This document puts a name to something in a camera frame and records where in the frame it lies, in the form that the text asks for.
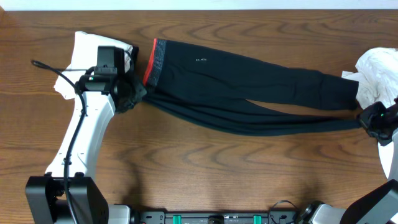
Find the black pants red waistband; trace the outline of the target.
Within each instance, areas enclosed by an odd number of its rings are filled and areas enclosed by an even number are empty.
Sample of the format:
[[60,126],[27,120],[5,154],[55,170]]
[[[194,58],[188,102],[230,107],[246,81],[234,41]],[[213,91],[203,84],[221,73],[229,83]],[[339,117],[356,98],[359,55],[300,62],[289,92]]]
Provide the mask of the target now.
[[266,103],[355,110],[359,84],[222,50],[155,39],[142,76],[143,101],[206,128],[247,136],[356,129],[353,119],[283,113]]

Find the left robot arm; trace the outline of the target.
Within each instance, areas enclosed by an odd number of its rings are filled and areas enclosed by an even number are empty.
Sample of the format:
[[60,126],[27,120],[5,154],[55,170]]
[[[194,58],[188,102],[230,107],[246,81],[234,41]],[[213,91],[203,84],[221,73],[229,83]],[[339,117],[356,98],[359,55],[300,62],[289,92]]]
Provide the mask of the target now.
[[110,205],[95,184],[104,132],[114,115],[133,109],[147,91],[134,73],[139,49],[99,46],[96,65],[75,82],[64,70],[40,61],[71,85],[74,112],[57,155],[42,176],[29,177],[25,195],[35,223],[139,223],[139,212]]

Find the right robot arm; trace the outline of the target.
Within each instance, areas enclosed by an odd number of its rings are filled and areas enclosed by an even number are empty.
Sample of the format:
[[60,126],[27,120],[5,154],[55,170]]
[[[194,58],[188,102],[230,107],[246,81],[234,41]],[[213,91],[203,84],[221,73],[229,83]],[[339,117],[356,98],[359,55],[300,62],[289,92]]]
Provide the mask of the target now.
[[387,182],[347,209],[335,208],[320,201],[313,202],[297,216],[295,223],[397,223],[397,104],[386,108],[380,101],[376,102],[359,114],[357,120],[381,146],[392,144]]

